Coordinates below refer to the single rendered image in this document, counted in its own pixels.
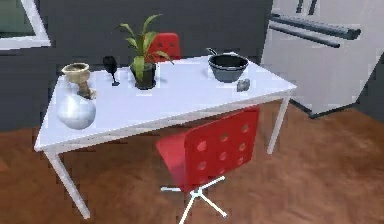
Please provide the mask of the dark grey pot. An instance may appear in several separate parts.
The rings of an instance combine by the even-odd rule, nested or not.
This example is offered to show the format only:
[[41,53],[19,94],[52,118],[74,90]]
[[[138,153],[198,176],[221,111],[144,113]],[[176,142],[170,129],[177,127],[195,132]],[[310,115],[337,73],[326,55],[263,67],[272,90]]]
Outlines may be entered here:
[[212,48],[207,48],[207,51],[211,53],[208,64],[214,77],[220,82],[236,82],[249,65],[248,60],[243,56],[237,54],[219,54]]

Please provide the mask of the beige goblet statue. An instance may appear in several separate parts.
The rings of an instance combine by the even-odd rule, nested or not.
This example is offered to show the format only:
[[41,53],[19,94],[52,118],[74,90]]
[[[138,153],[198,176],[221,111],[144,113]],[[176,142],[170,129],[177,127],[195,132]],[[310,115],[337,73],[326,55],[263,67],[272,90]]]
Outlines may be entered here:
[[64,66],[62,72],[70,83],[78,86],[77,94],[89,100],[96,98],[96,91],[89,88],[89,65],[87,63],[72,63]]

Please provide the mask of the white framed window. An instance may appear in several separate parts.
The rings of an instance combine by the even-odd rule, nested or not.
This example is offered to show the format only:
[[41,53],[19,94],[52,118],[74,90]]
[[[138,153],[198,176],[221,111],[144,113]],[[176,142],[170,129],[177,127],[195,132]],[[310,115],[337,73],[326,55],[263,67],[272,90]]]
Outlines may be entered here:
[[40,0],[0,0],[0,51],[50,47]]

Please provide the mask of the white fridge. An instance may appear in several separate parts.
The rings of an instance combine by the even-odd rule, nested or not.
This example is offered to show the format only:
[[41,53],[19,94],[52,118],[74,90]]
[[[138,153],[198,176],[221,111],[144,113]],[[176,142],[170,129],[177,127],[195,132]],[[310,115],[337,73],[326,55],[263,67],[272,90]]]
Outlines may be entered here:
[[308,15],[311,0],[273,0],[272,12],[326,24],[360,29],[355,40],[312,32],[286,24],[277,25],[335,41],[340,48],[306,40],[284,41],[285,34],[268,27],[261,64],[297,86],[293,99],[319,114],[350,105],[358,99],[384,52],[384,0],[318,0],[314,15]]

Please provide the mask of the white table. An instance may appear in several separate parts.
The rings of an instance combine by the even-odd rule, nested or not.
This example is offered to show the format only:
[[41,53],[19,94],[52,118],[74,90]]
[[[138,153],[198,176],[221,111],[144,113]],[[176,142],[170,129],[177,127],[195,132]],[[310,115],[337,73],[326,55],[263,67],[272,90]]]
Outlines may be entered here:
[[81,215],[88,219],[90,211],[61,162],[61,153],[281,100],[267,149],[271,153],[296,86],[253,62],[242,77],[250,81],[250,88],[245,92],[239,92],[235,83],[217,81],[206,56],[158,64],[156,86],[147,91],[135,87],[128,68],[117,71],[120,82],[117,87],[111,85],[109,73],[94,71],[90,74],[89,85],[96,90],[95,120],[83,130],[73,130],[59,121],[58,111],[65,96],[76,93],[77,89],[61,76],[54,88],[34,150],[46,155]]

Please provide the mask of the red swivel chair with holes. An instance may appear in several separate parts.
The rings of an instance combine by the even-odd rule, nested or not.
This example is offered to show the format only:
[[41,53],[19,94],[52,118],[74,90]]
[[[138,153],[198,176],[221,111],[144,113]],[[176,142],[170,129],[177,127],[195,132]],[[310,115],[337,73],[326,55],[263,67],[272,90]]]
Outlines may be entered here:
[[179,36],[176,33],[158,33],[148,49],[146,61],[158,63],[180,58]]
[[162,192],[183,192],[190,196],[178,224],[184,224],[196,199],[204,200],[222,216],[220,207],[203,191],[223,181],[225,174],[252,158],[260,108],[248,107],[186,132],[162,138],[156,148],[175,183]]

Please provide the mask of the black wine glass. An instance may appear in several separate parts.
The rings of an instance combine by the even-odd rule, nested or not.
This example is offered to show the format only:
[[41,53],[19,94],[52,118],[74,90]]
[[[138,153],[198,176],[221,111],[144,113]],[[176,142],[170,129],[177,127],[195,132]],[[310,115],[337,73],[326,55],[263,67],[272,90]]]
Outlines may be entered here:
[[113,86],[118,86],[119,82],[115,79],[115,73],[117,71],[117,62],[113,56],[104,56],[103,57],[103,66],[105,70],[111,74]]

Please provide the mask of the green house plant in pot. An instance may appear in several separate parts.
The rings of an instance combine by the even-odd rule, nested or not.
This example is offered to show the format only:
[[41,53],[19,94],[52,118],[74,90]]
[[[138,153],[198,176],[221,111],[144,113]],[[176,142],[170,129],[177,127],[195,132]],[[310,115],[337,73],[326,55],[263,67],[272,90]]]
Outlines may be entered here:
[[158,36],[155,31],[148,31],[147,28],[150,23],[159,17],[159,14],[149,16],[143,23],[142,30],[135,33],[128,23],[120,23],[117,28],[125,28],[129,37],[125,40],[136,51],[136,56],[133,58],[129,68],[135,78],[135,87],[140,90],[148,90],[156,85],[155,72],[157,60],[155,56],[161,56],[166,61],[173,63],[171,57],[162,50],[155,50],[150,52],[153,41]]

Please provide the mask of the white round vase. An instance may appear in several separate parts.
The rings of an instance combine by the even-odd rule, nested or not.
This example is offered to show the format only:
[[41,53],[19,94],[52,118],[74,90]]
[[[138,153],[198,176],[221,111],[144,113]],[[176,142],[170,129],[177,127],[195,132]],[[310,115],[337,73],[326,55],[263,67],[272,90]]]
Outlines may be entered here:
[[59,90],[61,99],[57,107],[58,119],[70,129],[88,128],[96,117],[94,101],[74,93],[67,82],[62,83]]

